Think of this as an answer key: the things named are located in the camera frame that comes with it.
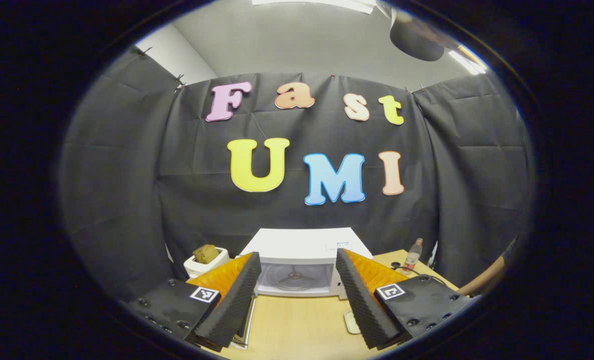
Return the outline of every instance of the wooden table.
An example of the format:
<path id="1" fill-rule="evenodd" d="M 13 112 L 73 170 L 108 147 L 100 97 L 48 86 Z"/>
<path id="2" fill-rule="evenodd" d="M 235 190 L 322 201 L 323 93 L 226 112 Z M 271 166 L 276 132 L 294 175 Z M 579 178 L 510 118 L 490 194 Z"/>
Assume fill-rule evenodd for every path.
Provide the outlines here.
<path id="1" fill-rule="evenodd" d="M 398 250 L 375 255 L 374 260 L 388 267 L 392 262 L 403 263 L 406 256 L 407 251 Z M 421 262 L 415 270 L 437 276 L 457 290 Z M 339 300 L 338 296 L 299 298 L 260 294 L 253 311 L 248 349 L 205 350 L 233 360 L 359 360 L 388 350 L 368 350 L 360 333 L 349 333 L 343 319 L 348 310 L 348 300 Z"/>

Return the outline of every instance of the foam letter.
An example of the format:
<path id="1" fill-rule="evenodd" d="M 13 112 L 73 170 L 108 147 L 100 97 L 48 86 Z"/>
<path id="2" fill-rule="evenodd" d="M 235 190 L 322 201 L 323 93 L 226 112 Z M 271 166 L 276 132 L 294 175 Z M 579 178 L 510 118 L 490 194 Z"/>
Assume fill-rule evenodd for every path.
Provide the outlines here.
<path id="1" fill-rule="evenodd" d="M 364 106 L 368 104 L 366 99 L 355 93 L 347 93 L 343 96 L 343 102 L 346 104 L 345 114 L 352 120 L 366 121 L 370 117 L 370 112 Z"/>
<path id="2" fill-rule="evenodd" d="M 397 109 L 401 109 L 401 103 L 395 101 L 392 95 L 379 98 L 379 102 L 383 104 L 383 112 L 386 114 L 386 119 L 395 125 L 402 125 L 404 118 L 397 114 Z"/>
<path id="3" fill-rule="evenodd" d="M 386 172 L 386 186 L 383 187 L 385 195 L 396 195 L 404 192 L 404 186 L 399 179 L 399 159 L 401 154 L 396 151 L 384 151 L 379 153 L 379 159 L 383 162 L 383 170 Z"/>
<path id="4" fill-rule="evenodd" d="M 250 82 L 238 82 L 237 84 L 218 85 L 212 88 L 215 96 L 212 100 L 212 109 L 210 114 L 206 116 L 206 121 L 221 121 L 228 120 L 232 117 L 232 111 L 228 110 L 228 104 L 232 105 L 232 109 L 237 109 L 241 105 L 243 94 L 241 91 L 250 92 L 253 85 Z"/>
<path id="5" fill-rule="evenodd" d="M 268 192 L 283 182 L 284 152 L 290 145 L 288 139 L 273 137 L 263 142 L 270 150 L 270 171 L 266 177 L 253 175 L 253 149 L 256 141 L 253 139 L 238 139 L 228 143 L 228 150 L 232 153 L 230 159 L 230 176 L 232 182 L 239 189 L 247 192 Z"/>
<path id="6" fill-rule="evenodd" d="M 361 191 L 363 155 L 348 153 L 338 172 L 335 172 L 328 157 L 322 153 L 309 153 L 304 156 L 303 162 L 310 167 L 310 194 L 306 198 L 306 205 L 322 205 L 326 202 L 321 193 L 322 186 L 333 203 L 339 198 L 342 187 L 345 187 L 341 195 L 344 203 L 356 203 L 366 198 Z"/>
<path id="7" fill-rule="evenodd" d="M 309 108 L 315 103 L 315 98 L 310 96 L 310 86 L 303 82 L 290 82 L 281 85 L 277 92 L 279 96 L 274 99 L 274 105 L 279 109 Z"/>

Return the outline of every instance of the black cloth backdrop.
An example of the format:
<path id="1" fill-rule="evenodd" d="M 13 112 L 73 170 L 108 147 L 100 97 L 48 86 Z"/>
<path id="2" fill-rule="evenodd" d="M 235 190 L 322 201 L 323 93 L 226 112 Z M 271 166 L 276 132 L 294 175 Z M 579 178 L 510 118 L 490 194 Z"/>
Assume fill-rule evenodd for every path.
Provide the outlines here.
<path id="1" fill-rule="evenodd" d="M 278 109 L 277 88 L 304 82 L 316 99 Z M 215 85 L 251 82 L 234 116 L 205 121 Z M 346 93 L 363 95 L 370 119 L 349 119 Z M 402 125 L 377 100 L 402 104 Z M 269 171 L 265 139 L 283 137 L 279 187 L 249 193 L 230 177 L 235 139 L 254 139 L 253 174 Z M 106 291 L 130 299 L 158 281 L 187 277 L 183 262 L 203 244 L 237 255 L 258 228 L 352 227 L 368 249 L 408 249 L 424 239 L 426 262 L 438 242 L 441 275 L 461 286 L 514 238 L 527 194 L 525 130 L 490 75 L 460 77 L 409 94 L 369 80 L 313 73 L 251 73 L 176 89 L 173 76 L 133 49 L 82 101 L 61 166 L 65 226 Z M 381 151 L 401 153 L 402 194 L 386 196 Z M 323 153 L 335 170 L 359 153 L 362 202 L 306 205 L 303 157 Z M 174 263 L 167 259 L 167 244 Z"/>

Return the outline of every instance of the yellow letter u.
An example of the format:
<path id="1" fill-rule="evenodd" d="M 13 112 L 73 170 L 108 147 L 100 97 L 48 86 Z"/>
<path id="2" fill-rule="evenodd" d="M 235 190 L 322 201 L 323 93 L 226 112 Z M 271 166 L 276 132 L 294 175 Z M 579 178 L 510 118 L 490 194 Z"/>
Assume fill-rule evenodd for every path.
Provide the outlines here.
<path id="1" fill-rule="evenodd" d="M 284 152 L 290 145 L 288 139 L 273 137 L 263 142 L 270 150 L 270 172 L 265 177 L 256 177 L 252 171 L 253 149 L 256 141 L 253 139 L 238 139 L 228 143 L 230 158 L 230 176 L 232 182 L 239 189 L 247 192 L 268 192 L 283 182 Z"/>

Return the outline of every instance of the blue letter m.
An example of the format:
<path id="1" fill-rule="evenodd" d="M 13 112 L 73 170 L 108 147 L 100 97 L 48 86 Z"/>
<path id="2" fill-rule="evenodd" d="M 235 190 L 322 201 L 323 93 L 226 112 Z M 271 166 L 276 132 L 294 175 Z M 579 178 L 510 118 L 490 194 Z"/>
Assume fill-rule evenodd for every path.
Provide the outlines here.
<path id="1" fill-rule="evenodd" d="M 361 191 L 363 155 L 348 153 L 343 158 L 338 172 L 335 172 L 328 157 L 322 153 L 309 153 L 304 156 L 303 162 L 310 167 L 310 194 L 306 198 L 307 205 L 322 205 L 326 202 L 321 193 L 322 185 L 333 203 L 339 198 L 344 185 L 345 191 L 341 195 L 341 201 L 344 203 L 356 203 L 366 198 Z"/>

